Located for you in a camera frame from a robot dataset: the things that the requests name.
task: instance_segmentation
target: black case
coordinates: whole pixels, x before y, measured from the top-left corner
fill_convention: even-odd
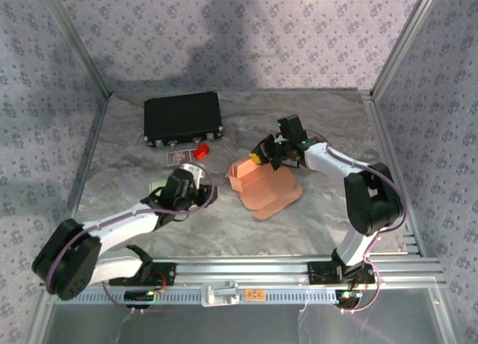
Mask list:
[[[154,98],[144,103],[144,140],[149,146],[214,140],[222,135],[217,93]]]

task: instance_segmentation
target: orange label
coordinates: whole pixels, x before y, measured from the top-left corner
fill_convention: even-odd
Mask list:
[[[265,301],[266,291],[265,290],[245,290],[244,299],[246,299],[247,301]]]

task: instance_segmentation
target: table surface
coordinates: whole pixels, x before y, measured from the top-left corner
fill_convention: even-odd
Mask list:
[[[150,148],[143,141],[140,96],[112,97],[81,197],[76,219],[101,219],[126,210],[149,194],[149,183],[172,172],[170,148]],[[351,228],[343,187],[307,169],[293,169],[304,188],[301,199],[265,221],[252,217],[226,176],[232,163],[249,154],[258,141],[276,132],[277,119],[297,113],[304,128],[319,131],[334,147],[358,160],[379,159],[372,129],[358,92],[224,93],[220,107],[225,135],[208,143],[201,164],[219,187],[218,200],[184,222],[128,241],[153,257],[239,255],[328,255]],[[176,149],[191,148],[184,144]],[[384,236],[373,251],[405,251],[403,236]]]

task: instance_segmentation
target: small red object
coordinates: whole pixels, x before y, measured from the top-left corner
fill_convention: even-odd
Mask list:
[[[197,160],[201,160],[203,157],[209,154],[209,151],[209,146],[207,146],[206,144],[202,144],[199,148],[193,151],[193,156]]]

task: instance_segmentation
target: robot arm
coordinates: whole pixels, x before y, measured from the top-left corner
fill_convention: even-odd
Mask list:
[[[322,172],[344,186],[351,228],[332,253],[341,265],[341,276],[362,265],[364,253],[377,231],[391,225],[403,214],[400,197],[381,178],[367,171],[372,168],[391,180],[383,163],[370,165],[348,157],[330,147],[324,139],[308,138],[297,115],[279,119],[280,133],[268,135],[252,151],[257,164],[270,163],[278,169],[284,160]]]
[[[129,210],[83,224],[74,219],[63,221],[35,258],[33,271],[45,281],[46,289],[62,300],[76,297],[88,285],[113,278],[134,277],[141,283],[151,274],[152,258],[137,246],[108,250],[158,230],[173,221],[178,211],[214,202],[217,189],[199,184],[202,170],[198,169],[190,164],[175,169],[164,188],[154,190]]]

